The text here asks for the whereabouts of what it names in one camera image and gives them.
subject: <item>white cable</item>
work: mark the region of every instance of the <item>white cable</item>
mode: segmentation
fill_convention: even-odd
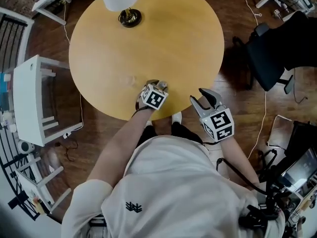
[[[64,5],[65,5],[65,10],[64,10],[64,20],[66,18],[66,1],[64,1]],[[66,31],[66,27],[64,25],[64,30],[65,30],[65,34],[66,34],[66,38],[68,39],[68,43],[70,44],[70,39],[67,35],[67,31]],[[76,131],[76,130],[79,130],[81,129],[82,127],[84,127],[84,119],[83,119],[83,107],[81,105],[81,94],[79,93],[79,100],[80,100],[80,110],[81,110],[81,122],[82,122],[82,125],[81,127],[77,128],[77,129],[73,129],[72,131]]]
[[[255,14],[255,13],[252,11],[251,7],[249,6],[248,1],[247,1],[247,0],[245,0],[245,1],[246,1],[246,3],[247,3],[247,6],[249,7],[249,9],[251,10],[251,12],[252,12],[254,18],[256,19],[257,26],[258,26],[259,24],[258,24],[257,16],[260,16],[260,17],[261,17],[262,14]]]
[[[255,144],[254,147],[252,148],[252,150],[251,150],[251,152],[250,152],[250,154],[249,154],[249,156],[248,156],[248,159],[249,159],[249,157],[251,156],[251,154],[252,154],[254,148],[255,148],[255,147],[257,146],[257,144],[258,144],[258,140],[259,140],[259,136],[260,136],[260,134],[261,134],[262,128],[263,128],[263,123],[264,123],[265,116],[266,116],[266,92],[265,92],[265,94],[264,94],[264,116],[263,116],[263,120],[262,120],[262,124],[261,124],[261,129],[260,129],[260,131],[259,131],[256,144]]]
[[[66,17],[66,2],[65,2],[65,10],[64,10],[64,21],[65,21],[65,17]],[[69,37],[67,35],[67,31],[66,31],[65,25],[64,25],[64,30],[65,30],[66,38],[68,39],[68,43],[70,44],[70,40],[69,40]]]

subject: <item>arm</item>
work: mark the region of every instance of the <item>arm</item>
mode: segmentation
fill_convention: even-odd
[[[110,140],[101,152],[87,180],[99,179],[112,187],[123,177],[124,170],[137,146],[153,109],[137,112]]]
[[[238,169],[250,182],[254,185],[259,185],[259,178],[252,168],[249,160],[247,159],[244,152],[241,150],[237,141],[234,137],[229,137],[220,142],[222,153],[224,158],[230,162],[236,169]],[[241,185],[246,187],[247,185],[242,181],[242,179],[228,167],[228,173],[230,179]]]

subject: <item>black base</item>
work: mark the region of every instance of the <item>black base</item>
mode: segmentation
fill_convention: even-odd
[[[119,21],[124,27],[128,27],[128,28],[134,27],[138,25],[142,20],[142,15],[139,10],[130,9],[130,12],[131,12],[131,16],[129,18],[126,17],[126,12],[124,10],[120,13]]]

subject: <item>black office chair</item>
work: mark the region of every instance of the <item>black office chair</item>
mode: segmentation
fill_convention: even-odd
[[[285,69],[317,67],[317,18],[308,18],[300,11],[275,29],[266,23],[258,25],[247,44],[238,37],[232,41],[246,55],[251,72],[248,89],[252,88],[255,77],[265,91],[278,82],[285,84],[284,91],[288,94],[294,86],[294,77],[281,79]]]

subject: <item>black cable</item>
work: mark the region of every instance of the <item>black cable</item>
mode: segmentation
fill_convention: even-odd
[[[69,150],[78,149],[78,142],[77,142],[77,140],[76,140],[75,138],[72,138],[72,137],[68,137],[68,138],[71,139],[73,142],[75,142],[75,144],[76,144],[75,147],[66,147],[66,146],[64,146],[64,145],[63,145],[62,143],[60,143],[60,142],[55,143],[55,147],[58,147],[58,146],[64,147],[65,150],[66,150],[66,152],[65,152],[66,158],[67,158],[69,161],[74,162],[74,160],[72,160],[72,159],[69,158],[68,151],[69,151]]]
[[[203,142],[203,145],[206,144],[206,145],[216,145],[217,143],[219,142],[214,142],[214,143],[210,143],[210,142]]]
[[[295,3],[291,4],[290,6],[286,5],[287,7],[286,7],[284,10],[282,10],[280,13],[286,11],[286,9],[292,7],[293,5],[296,5],[298,2],[299,2],[299,0],[297,0]]]
[[[294,100],[297,104],[301,104],[303,100],[308,100],[308,98],[306,96],[304,96],[300,101],[296,100],[296,96],[295,96],[295,82],[296,82],[296,69],[294,68],[294,85],[293,85],[293,94],[294,94]]]
[[[133,117],[138,111],[145,110],[145,109],[151,109],[151,107],[150,106],[144,106],[142,108],[139,108],[139,109],[136,110],[136,112],[134,112],[134,114],[131,117]]]
[[[258,187],[256,187],[252,182],[250,182],[239,170],[237,170],[230,162],[228,162],[225,158],[219,158],[217,160],[217,165],[219,165],[222,161],[224,161],[248,186],[255,189],[257,192],[268,196],[268,193]]]

